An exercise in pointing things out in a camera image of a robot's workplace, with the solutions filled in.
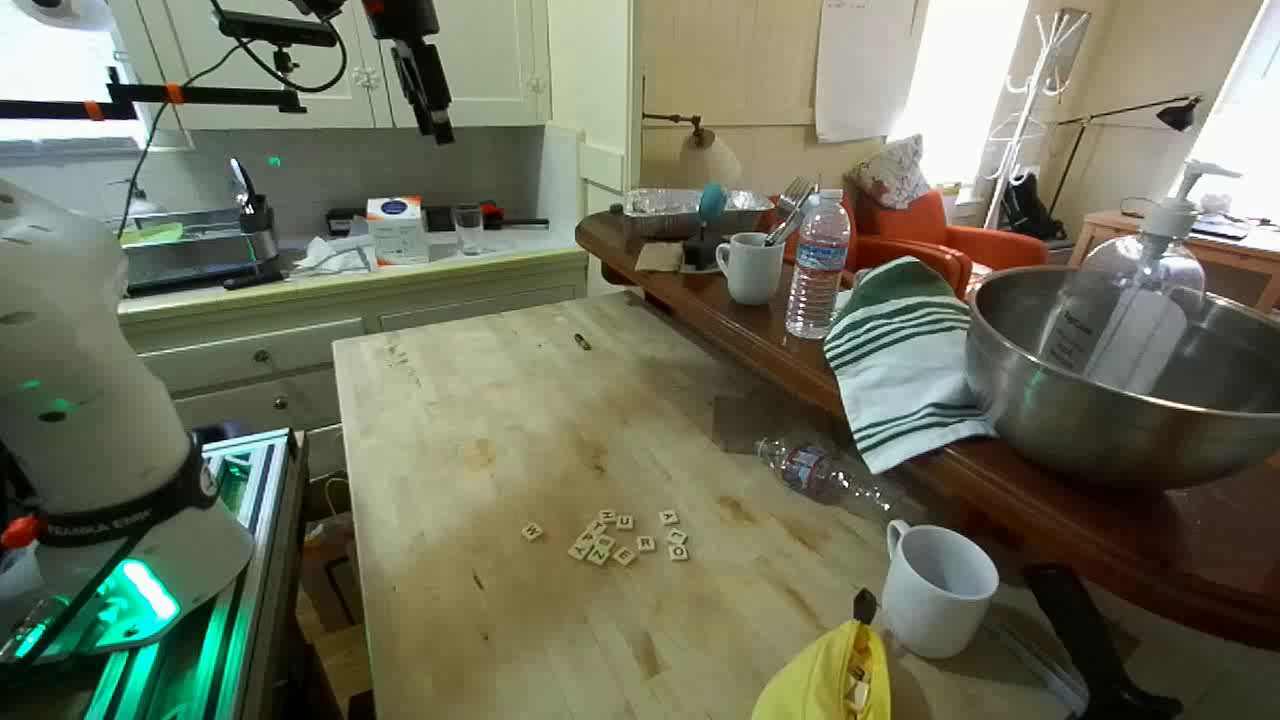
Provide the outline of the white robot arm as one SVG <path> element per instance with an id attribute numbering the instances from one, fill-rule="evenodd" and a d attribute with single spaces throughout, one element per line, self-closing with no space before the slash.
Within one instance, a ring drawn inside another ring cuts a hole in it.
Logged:
<path id="1" fill-rule="evenodd" d="M 5 603 L 10 666 L 155 641 L 252 560 L 122 295 L 105 219 L 0 186 L 0 441 L 32 489 L 40 577 Z"/>

